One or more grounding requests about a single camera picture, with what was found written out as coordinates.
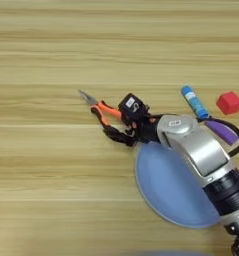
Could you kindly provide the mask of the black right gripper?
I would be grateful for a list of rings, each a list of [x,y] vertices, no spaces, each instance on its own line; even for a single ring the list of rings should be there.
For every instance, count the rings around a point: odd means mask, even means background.
[[[104,126],[103,131],[111,140],[128,147],[133,147],[136,142],[158,142],[157,125],[161,117],[162,114],[145,114],[138,119],[123,117],[123,123],[129,127],[126,131],[127,135],[110,125]]]

